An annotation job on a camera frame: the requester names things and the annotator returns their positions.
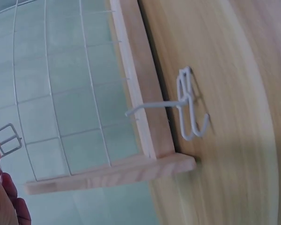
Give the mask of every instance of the wooden board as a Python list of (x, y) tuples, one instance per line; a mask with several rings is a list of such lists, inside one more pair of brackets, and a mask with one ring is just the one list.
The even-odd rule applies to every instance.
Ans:
[[(163, 101), (137, 0), (111, 0), (110, 4), (132, 106)], [(165, 109), (139, 110), (135, 117), (146, 156), (157, 159), (175, 152)]]
[(195, 167), (196, 162), (193, 157), (179, 153), (159, 160), (138, 155), (130, 157), (124, 163), (115, 164), (113, 167), (27, 183), (25, 191), (29, 195), (36, 195), (48, 192), (111, 187), (171, 176), (193, 170)]
[(198, 122), (205, 112), (212, 122), (202, 139), (187, 142), (177, 132), (177, 112), (169, 110), (177, 150), (201, 164), (153, 182), (161, 221), (281, 224), (281, 1), (140, 4), (165, 98), (177, 99), (177, 71), (191, 66)]

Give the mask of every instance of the white metal hook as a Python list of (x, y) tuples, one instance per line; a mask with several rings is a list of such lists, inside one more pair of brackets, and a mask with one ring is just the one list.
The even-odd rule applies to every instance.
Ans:
[[(180, 129), (183, 138), (186, 139), (187, 141), (190, 141), (194, 136), (202, 137), (209, 124), (209, 115), (207, 113), (205, 114), (202, 130), (199, 131), (196, 123), (194, 104), (193, 104), (191, 68), (185, 67), (184, 69), (179, 70), (179, 75), (177, 77), (176, 82), (177, 82), (178, 101), (144, 103), (132, 110), (127, 111), (125, 114), (126, 116), (129, 116), (131, 114), (136, 113), (136, 111), (142, 108), (176, 107), (179, 111)], [(189, 135), (186, 134), (185, 125), (184, 125), (184, 114), (183, 114), (182, 107), (185, 105), (189, 105), (189, 111), (190, 111), (192, 131)]]

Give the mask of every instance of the wire grid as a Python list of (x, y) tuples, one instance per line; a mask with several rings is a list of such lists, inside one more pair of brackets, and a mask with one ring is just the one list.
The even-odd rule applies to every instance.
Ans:
[[(40, 142), (44, 142), (44, 141), (49, 141), (49, 140), (53, 140), (53, 139), (57, 139), (57, 138), (58, 138), (58, 140), (60, 141), (60, 144), (61, 144), (61, 148), (62, 148), (63, 155), (64, 155), (65, 160), (66, 160), (68, 173), (69, 173), (69, 175), (72, 175), (71, 169), (70, 169), (70, 165), (69, 165), (69, 162), (68, 162), (68, 159), (67, 159), (67, 155), (66, 155), (66, 153), (65, 153), (64, 146), (63, 146), (63, 142), (62, 142), (61, 138), (62, 138), (62, 137), (66, 137), (66, 136), (75, 135), (75, 134), (81, 134), (81, 133), (85, 133), (85, 132), (93, 131), (93, 130), (100, 130), (101, 135), (102, 135), (102, 138), (103, 138), (103, 142), (104, 142), (105, 154), (106, 154), (106, 157), (107, 157), (107, 159), (108, 159), (108, 164), (109, 164), (109, 166), (112, 166), (111, 160), (110, 160), (110, 156), (109, 156), (109, 153), (108, 153), (108, 148), (107, 148), (106, 139), (105, 139), (104, 132), (103, 132), (103, 128), (112, 127), (112, 126), (120, 125), (120, 124), (123, 124), (123, 123), (135, 122), (135, 121), (137, 121), (138, 119), (120, 121), (120, 122), (118, 122), (118, 123), (111, 124), (111, 125), (108, 125), (108, 126), (103, 126), (103, 125), (102, 125), (101, 117), (100, 117), (99, 110), (98, 110), (98, 103), (97, 103), (97, 99), (96, 99), (96, 94), (95, 94), (94, 86), (104, 85), (104, 84), (106, 84), (106, 83), (115, 83), (115, 82), (121, 82), (121, 83), (122, 83), (122, 82), (124, 82), (124, 81), (127, 82), (127, 81), (129, 80), (129, 78), (121, 78), (119, 81), (105, 82), (105, 83), (100, 83), (100, 84), (94, 85), (94, 83), (93, 83), (93, 77), (92, 77), (92, 73), (91, 73), (91, 68), (90, 68), (90, 63), (89, 63), (89, 54), (88, 54), (88, 49), (87, 49), (87, 47), (89, 47), (90, 45), (87, 45), (87, 41), (86, 41), (86, 35), (85, 35), (85, 29), (84, 29), (84, 20), (83, 20), (83, 15), (82, 15), (83, 10), (82, 10), (82, 3), (81, 3), (81, 0), (79, 0), (80, 18), (81, 18), (81, 25), (82, 25), (82, 34), (83, 34), (84, 50), (85, 50), (85, 54), (86, 54), (86, 57), (87, 57), (87, 63), (88, 63), (88, 71), (89, 71), (89, 78), (90, 78), (90, 86), (88, 86), (88, 87), (80, 87), (80, 88), (76, 88), (76, 89), (91, 88), (92, 94), (93, 94), (93, 96), (94, 96), (94, 101), (95, 101), (96, 114), (97, 114), (97, 118), (98, 118), (98, 120), (99, 120), (99, 128), (89, 129), (89, 130), (86, 130), (86, 131), (76, 132), (76, 133), (72, 133), (72, 134), (64, 135), (64, 136), (61, 136), (61, 135), (60, 135), (58, 120), (57, 120), (57, 116), (56, 116), (56, 112), (55, 112), (55, 104), (54, 104), (54, 101), (53, 101), (52, 86), (51, 86), (51, 81), (50, 81), (49, 62), (48, 62), (48, 48), (47, 48), (47, 34), (46, 34), (46, 30), (47, 30), (47, 27), (46, 27), (46, 24), (47, 24), (47, 22), (46, 22), (46, 8), (47, 8), (47, 5), (46, 5), (46, 3), (47, 3), (47, 0), (44, 0), (44, 42), (45, 42), (46, 67), (47, 67), (48, 81), (49, 81), (49, 86), (50, 86), (50, 94), (49, 94), (49, 95), (46, 95), (46, 96), (41, 96), (41, 97), (32, 98), (32, 99), (25, 100), (25, 101), (22, 101), (22, 102), (19, 102), (19, 101), (18, 101), (17, 91), (16, 91), (16, 83), (15, 83), (15, 32), (16, 32), (16, 31), (15, 31), (15, 23), (16, 23), (17, 8), (18, 8), (18, 6), (21, 6), (21, 5), (24, 5), (24, 4), (33, 2), (33, 1), (36, 1), (36, 0), (28, 0), (28, 1), (25, 1), (25, 2), (21, 2), (21, 3), (19, 3), (19, 0), (16, 0), (16, 5), (14, 5), (14, 6), (12, 6), (12, 7), (9, 7), (9, 8), (7, 8), (7, 9), (4, 9), (4, 10), (0, 11), (0, 13), (3, 13), (3, 12), (5, 12), (5, 11), (7, 11), (7, 10), (9, 10), (9, 9), (12, 9), (13, 7), (15, 7), (15, 15), (14, 15), (14, 22), (13, 22), (13, 59), (12, 59), (15, 103), (12, 104), (12, 105), (7, 105), (7, 106), (4, 106), (4, 107), (1, 107), (0, 110), (3, 109), (3, 108), (7, 108), (7, 107), (11, 107), (11, 106), (15, 106), (15, 105), (16, 105), (16, 108), (17, 108), (17, 115), (18, 115), (19, 122), (20, 122), (20, 128), (21, 128), (21, 132), (22, 132), (22, 135), (23, 135), (23, 143), (24, 143), (24, 146), (25, 146), (25, 149), (26, 149), (26, 153), (27, 153), (27, 156), (28, 156), (28, 160), (29, 160), (29, 163), (30, 163), (30, 166), (31, 166), (31, 169), (32, 169), (34, 178), (35, 178), (35, 181), (38, 181), (38, 179), (37, 179), (36, 173), (35, 173), (35, 171), (34, 171), (34, 168), (33, 168), (33, 165), (32, 165), (31, 159), (30, 159), (30, 156), (29, 156), (29, 152), (28, 152), (28, 149), (27, 149), (27, 145), (35, 144), (35, 143), (40, 143)], [(113, 12), (113, 13), (114, 13), (114, 11), (111, 11), (111, 10), (105, 10), (105, 11), (93, 12), (93, 13), (108, 13), (108, 12)], [(112, 42), (102, 43), (102, 44), (97, 44), (97, 45), (114, 44), (114, 43), (121, 43), (121, 41), (118, 40), (118, 41), (116, 41), (116, 42), (112, 41)], [(70, 92), (70, 91), (73, 91), (73, 90), (76, 90), (76, 89), (72, 89), (72, 90), (67, 90), (67, 91), (55, 93), (55, 95), (60, 94), (60, 93)], [(56, 126), (57, 126), (57, 129), (58, 129), (58, 136), (57, 136), (57, 137), (53, 137), (53, 138), (49, 138), (49, 139), (44, 139), (44, 140), (36, 141), (36, 142), (27, 143), (27, 142), (25, 141), (25, 137), (24, 137), (23, 127), (22, 127), (22, 122), (21, 122), (21, 117), (20, 117), (20, 111), (19, 111), (19, 104), (20, 104), (20, 103), (24, 103), (24, 102), (28, 102), (28, 101), (33, 101), (33, 100), (36, 100), (36, 99), (39, 99), (39, 98), (45, 98), (45, 97), (48, 97), (48, 96), (51, 96), (51, 98), (52, 98), (53, 111), (54, 111), (54, 115), (55, 115)]]

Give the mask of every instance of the wooden frame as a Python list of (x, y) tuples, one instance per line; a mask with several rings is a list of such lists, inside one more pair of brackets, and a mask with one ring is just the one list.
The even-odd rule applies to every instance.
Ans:
[[(110, 0), (132, 106), (163, 101), (146, 30), (137, 0)], [(29, 182), (28, 194), (122, 185), (193, 170), (193, 157), (175, 153), (165, 109), (139, 110), (135, 115), (144, 154), (91, 168), (72, 176)]]

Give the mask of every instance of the light wood surface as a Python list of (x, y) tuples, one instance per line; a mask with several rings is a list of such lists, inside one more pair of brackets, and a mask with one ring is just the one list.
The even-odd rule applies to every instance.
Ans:
[(176, 149), (201, 163), (151, 183), (164, 225), (281, 225), (281, 0), (140, 0), (165, 99), (191, 66), (198, 122)]
[(29, 195), (37, 195), (48, 192), (111, 187), (171, 176), (195, 168), (194, 158), (180, 153), (174, 153), (158, 160), (137, 155), (130, 157), (128, 160), (122, 160), (120, 163), (115, 163), (112, 167), (26, 183), (25, 191)]

